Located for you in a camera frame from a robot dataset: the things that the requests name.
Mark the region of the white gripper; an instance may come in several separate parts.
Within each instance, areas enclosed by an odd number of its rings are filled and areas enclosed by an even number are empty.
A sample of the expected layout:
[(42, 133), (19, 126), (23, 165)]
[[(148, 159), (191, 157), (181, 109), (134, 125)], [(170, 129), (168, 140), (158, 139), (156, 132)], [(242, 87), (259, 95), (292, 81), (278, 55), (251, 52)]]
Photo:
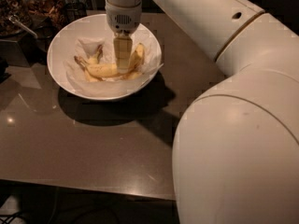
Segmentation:
[(133, 34), (141, 20), (142, 6), (131, 7), (113, 5), (106, 1), (107, 24), (115, 35), (113, 39), (115, 60), (121, 74), (129, 70), (130, 56), (133, 47)]

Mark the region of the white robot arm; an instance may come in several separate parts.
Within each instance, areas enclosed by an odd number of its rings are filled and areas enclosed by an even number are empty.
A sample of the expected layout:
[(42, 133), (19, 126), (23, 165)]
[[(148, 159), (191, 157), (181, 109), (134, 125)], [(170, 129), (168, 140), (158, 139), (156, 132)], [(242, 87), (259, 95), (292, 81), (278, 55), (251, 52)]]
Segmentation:
[[(297, 35), (248, 0), (153, 0), (224, 73), (173, 144), (180, 224), (299, 224)], [(106, 0), (132, 31), (141, 0)]]

